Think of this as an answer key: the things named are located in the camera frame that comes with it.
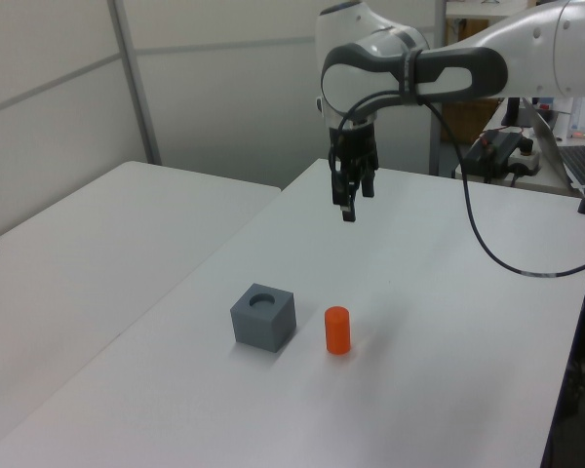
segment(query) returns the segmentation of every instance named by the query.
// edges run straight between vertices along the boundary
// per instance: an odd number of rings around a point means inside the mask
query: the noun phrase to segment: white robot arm
[[[372,196],[378,109],[423,99],[585,96],[585,0],[527,10],[436,50],[414,28],[352,1],[320,14],[316,50],[318,106],[331,134],[333,202],[355,220],[358,186]]]

